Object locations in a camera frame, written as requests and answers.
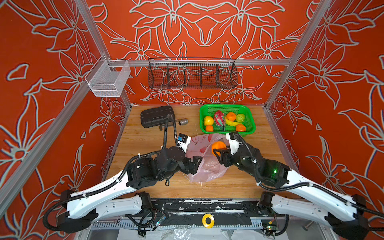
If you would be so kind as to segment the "orange tangerine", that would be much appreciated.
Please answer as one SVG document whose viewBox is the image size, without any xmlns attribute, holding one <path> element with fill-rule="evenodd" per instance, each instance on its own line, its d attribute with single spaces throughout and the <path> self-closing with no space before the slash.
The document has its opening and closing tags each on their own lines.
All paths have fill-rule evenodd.
<svg viewBox="0 0 384 240">
<path fill-rule="evenodd" d="M 232 121 L 232 122 L 236 121 L 236 117 L 237 117 L 237 115 L 235 113 L 232 113 L 232 112 L 229 112 L 226 115 L 226 119 L 228 119 L 229 121 Z"/>
<path fill-rule="evenodd" d="M 213 125 L 206 125 L 206 126 L 205 126 L 205 130 L 206 130 L 207 132 L 213 132 L 213 131 L 214 131 L 214 127 L 213 127 Z"/>
<path fill-rule="evenodd" d="M 222 141 L 217 141 L 211 145 L 211 152 L 214 155 L 214 150 L 226 150 L 227 145 Z"/>
<path fill-rule="evenodd" d="M 236 125 L 236 131 L 237 132 L 246 132 L 247 131 L 247 128 L 243 125 L 243 124 L 238 124 Z"/>
</svg>

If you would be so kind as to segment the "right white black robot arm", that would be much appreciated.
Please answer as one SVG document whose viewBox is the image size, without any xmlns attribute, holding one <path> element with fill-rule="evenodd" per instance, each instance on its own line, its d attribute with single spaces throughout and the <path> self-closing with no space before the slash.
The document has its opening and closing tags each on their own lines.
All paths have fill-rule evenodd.
<svg viewBox="0 0 384 240">
<path fill-rule="evenodd" d="M 236 166 L 255 178 L 263 188 L 259 210 L 270 215 L 296 216 L 323 224 L 347 240 L 363 240 L 371 227 L 364 213 L 382 218 L 383 213 L 366 207 L 360 195 L 343 195 L 323 187 L 275 160 L 265 159 L 260 150 L 248 144 L 238 132 L 226 134 L 229 145 L 212 146 L 212 153 L 225 167 Z"/>
</svg>

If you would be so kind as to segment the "yellow lemon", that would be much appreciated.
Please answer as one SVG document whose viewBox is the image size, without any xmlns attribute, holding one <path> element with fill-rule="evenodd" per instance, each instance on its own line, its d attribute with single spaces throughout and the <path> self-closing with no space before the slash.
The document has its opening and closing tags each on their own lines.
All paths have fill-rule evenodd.
<svg viewBox="0 0 384 240">
<path fill-rule="evenodd" d="M 206 117 L 204 117 L 203 123 L 204 123 L 205 126 L 212 126 L 215 123 L 215 121 L 214 121 L 213 117 L 206 116 Z"/>
</svg>

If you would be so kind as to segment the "yellow green pear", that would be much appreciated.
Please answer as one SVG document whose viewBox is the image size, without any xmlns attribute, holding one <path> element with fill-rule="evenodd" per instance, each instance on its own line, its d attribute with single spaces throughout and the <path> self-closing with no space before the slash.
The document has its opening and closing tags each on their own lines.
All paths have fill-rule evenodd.
<svg viewBox="0 0 384 240">
<path fill-rule="evenodd" d="M 236 115 L 236 122 L 237 123 L 243 123 L 246 119 L 246 116 L 244 114 L 237 114 Z"/>
</svg>

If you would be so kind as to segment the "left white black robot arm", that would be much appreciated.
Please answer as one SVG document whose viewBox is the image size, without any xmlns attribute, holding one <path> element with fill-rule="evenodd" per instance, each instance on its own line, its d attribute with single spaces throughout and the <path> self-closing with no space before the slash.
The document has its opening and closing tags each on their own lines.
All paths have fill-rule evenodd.
<svg viewBox="0 0 384 240">
<path fill-rule="evenodd" d="M 96 207 L 116 197 L 166 181 L 177 172 L 194 175 L 203 158 L 186 157 L 188 137 L 175 135 L 175 146 L 167 148 L 167 129 L 161 150 L 132 157 L 116 176 L 82 192 L 66 191 L 61 200 L 43 216 L 44 226 L 51 231 L 75 233 L 89 227 L 99 216 Z"/>
</svg>

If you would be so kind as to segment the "pink dragon fruit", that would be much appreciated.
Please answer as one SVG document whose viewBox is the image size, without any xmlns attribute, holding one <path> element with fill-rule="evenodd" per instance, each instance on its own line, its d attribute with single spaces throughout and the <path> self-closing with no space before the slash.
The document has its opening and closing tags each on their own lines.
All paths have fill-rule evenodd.
<svg viewBox="0 0 384 240">
<path fill-rule="evenodd" d="M 213 119 L 214 119 L 214 123 L 215 123 L 216 127 L 220 131 L 225 131 L 225 128 L 226 128 L 226 118 L 225 118 L 225 115 L 223 114 L 223 112 L 220 111 L 220 110 L 216 111 L 214 113 Z"/>
</svg>

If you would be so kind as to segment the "pink plastic bag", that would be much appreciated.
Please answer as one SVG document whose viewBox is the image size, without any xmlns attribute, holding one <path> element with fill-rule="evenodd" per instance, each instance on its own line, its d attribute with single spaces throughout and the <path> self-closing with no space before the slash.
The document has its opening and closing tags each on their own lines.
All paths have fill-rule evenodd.
<svg viewBox="0 0 384 240">
<path fill-rule="evenodd" d="M 187 148 L 186 157 L 193 158 L 195 156 L 202 157 L 202 161 L 198 167 L 196 174 L 189 174 L 188 178 L 191 183 L 206 183 L 222 177 L 228 167 L 221 165 L 217 157 L 213 154 L 212 146 L 229 146 L 229 141 L 223 134 L 205 134 L 193 137 Z"/>
</svg>

